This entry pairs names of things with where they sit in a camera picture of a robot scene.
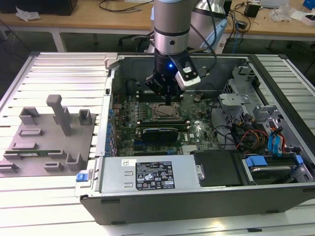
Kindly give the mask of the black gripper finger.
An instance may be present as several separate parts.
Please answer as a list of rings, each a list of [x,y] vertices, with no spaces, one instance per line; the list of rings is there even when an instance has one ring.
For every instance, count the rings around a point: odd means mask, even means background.
[[[155,94],[160,97],[165,98],[165,104],[167,106],[171,105],[171,93],[170,85],[166,83],[166,80],[157,74],[152,74],[145,79],[145,84],[148,86]]]
[[[180,98],[180,96],[184,93],[183,90],[181,90],[180,86],[177,82],[172,84],[170,86],[170,94],[172,98]]]

